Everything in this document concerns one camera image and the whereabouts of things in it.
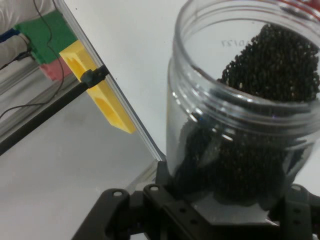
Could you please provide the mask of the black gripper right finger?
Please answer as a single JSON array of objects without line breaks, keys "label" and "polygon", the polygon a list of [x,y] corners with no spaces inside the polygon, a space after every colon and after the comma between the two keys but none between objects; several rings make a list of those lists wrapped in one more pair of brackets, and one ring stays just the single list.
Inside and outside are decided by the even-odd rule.
[{"label": "black gripper right finger", "polygon": [[266,240],[313,240],[320,236],[320,197],[300,184],[292,184],[269,209],[277,222],[264,234]]}]

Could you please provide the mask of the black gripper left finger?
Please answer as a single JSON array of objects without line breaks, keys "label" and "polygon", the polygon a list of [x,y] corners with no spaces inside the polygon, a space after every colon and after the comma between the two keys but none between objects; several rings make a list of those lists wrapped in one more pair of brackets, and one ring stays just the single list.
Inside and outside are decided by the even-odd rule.
[{"label": "black gripper left finger", "polygon": [[155,183],[129,194],[105,190],[73,236],[74,240],[129,240],[143,233],[149,240],[213,240],[210,225],[190,205],[168,191],[167,163],[157,164]]}]

